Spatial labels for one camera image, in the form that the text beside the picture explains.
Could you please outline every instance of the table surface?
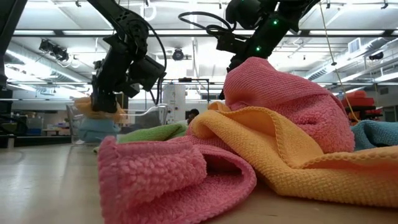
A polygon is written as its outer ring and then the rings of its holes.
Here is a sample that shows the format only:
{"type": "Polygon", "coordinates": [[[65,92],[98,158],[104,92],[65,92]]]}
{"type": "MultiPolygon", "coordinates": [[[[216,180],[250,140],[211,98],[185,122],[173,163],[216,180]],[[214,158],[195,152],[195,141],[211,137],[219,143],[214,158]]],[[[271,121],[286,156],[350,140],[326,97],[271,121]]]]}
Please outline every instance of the table surface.
{"type": "MultiPolygon", "coordinates": [[[[0,223],[103,223],[96,156],[69,145],[0,149],[0,223]]],[[[258,184],[249,198],[207,223],[397,224],[398,210],[279,197],[258,184]]]]}

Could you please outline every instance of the clear plastic bin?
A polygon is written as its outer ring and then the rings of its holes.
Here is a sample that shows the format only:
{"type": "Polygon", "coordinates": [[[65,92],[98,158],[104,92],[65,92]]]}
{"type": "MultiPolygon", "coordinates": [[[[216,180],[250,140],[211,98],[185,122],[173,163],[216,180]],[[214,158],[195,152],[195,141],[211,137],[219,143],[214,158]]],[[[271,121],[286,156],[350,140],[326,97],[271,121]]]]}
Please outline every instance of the clear plastic bin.
{"type": "Polygon", "coordinates": [[[67,105],[72,144],[97,146],[105,135],[120,136],[138,129],[165,125],[167,111],[168,106],[166,104],[159,104],[148,110],[125,110],[126,114],[121,114],[123,118],[120,122],[115,123],[112,120],[113,114],[106,114],[105,116],[109,116],[106,120],[89,119],[79,112],[75,105],[67,105]],[[92,126],[89,131],[86,130],[88,122],[91,126],[92,123],[95,124],[94,128],[92,126]],[[109,128],[110,123],[113,124],[112,130],[109,128]]]}

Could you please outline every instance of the pink towel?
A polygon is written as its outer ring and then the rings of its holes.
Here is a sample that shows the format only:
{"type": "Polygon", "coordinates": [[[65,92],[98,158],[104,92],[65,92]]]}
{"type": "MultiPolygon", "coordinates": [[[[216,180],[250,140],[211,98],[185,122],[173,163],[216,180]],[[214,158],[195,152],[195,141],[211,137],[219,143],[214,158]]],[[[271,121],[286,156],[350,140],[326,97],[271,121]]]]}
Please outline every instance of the pink towel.
{"type": "Polygon", "coordinates": [[[107,137],[98,171],[105,224],[200,223],[243,201],[256,185],[242,158],[184,138],[116,144],[107,137]]]}
{"type": "Polygon", "coordinates": [[[251,57],[229,72],[224,84],[226,105],[274,110],[302,128],[323,152],[353,152],[354,134],[340,101],[304,78],[278,72],[267,60],[251,57]]]}

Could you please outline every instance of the yellow towel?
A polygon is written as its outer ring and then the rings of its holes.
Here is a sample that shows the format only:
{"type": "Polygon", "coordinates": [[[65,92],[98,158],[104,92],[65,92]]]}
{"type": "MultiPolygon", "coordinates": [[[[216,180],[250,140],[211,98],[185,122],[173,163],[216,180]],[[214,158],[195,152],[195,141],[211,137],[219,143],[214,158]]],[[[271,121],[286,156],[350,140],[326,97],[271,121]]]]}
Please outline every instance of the yellow towel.
{"type": "Polygon", "coordinates": [[[82,114],[91,119],[112,118],[116,123],[120,123],[122,119],[126,119],[123,117],[123,115],[125,115],[126,112],[124,112],[124,110],[120,107],[119,103],[118,103],[118,110],[115,114],[105,113],[103,111],[93,111],[91,109],[90,97],[75,99],[74,104],[82,114]]]}
{"type": "Polygon", "coordinates": [[[218,136],[279,195],[398,207],[398,146],[324,154],[274,111],[250,106],[231,112],[221,103],[193,120],[192,133],[203,142],[218,136]]]}

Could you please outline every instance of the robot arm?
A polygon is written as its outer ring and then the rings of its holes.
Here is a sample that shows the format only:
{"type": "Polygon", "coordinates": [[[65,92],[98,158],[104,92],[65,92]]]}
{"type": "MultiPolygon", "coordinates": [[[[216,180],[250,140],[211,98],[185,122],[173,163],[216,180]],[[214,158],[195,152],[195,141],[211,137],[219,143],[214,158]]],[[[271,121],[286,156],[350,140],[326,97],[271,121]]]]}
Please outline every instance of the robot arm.
{"type": "Polygon", "coordinates": [[[116,31],[104,38],[110,49],[93,76],[91,94],[93,111],[114,113],[117,110],[114,92],[132,98],[139,93],[139,85],[150,91],[156,80],[164,77],[165,67],[146,55],[149,25],[140,15],[119,6],[115,0],[87,1],[116,31]]]}
{"type": "MultiPolygon", "coordinates": [[[[299,20],[318,2],[319,0],[232,0],[226,8],[226,20],[234,24],[234,27],[239,23],[244,29],[255,29],[248,39],[233,34],[234,29],[215,25],[203,27],[182,18],[194,14],[217,17],[206,12],[186,12],[179,15],[179,19],[215,36],[218,39],[217,50],[235,54],[227,68],[229,72],[249,57],[268,58],[287,31],[299,31],[299,20]]],[[[224,99],[223,92],[219,99],[224,99]]]]}

